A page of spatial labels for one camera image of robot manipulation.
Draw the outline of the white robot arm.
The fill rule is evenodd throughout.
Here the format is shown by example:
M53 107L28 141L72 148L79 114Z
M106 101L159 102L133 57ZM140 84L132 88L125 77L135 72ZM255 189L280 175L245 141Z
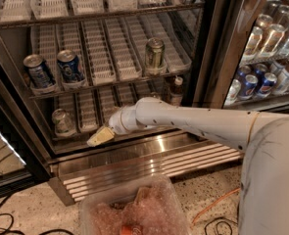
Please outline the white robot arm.
M289 115L188 108L145 97L116 110L87 144L170 126L242 151L239 235L289 235Z

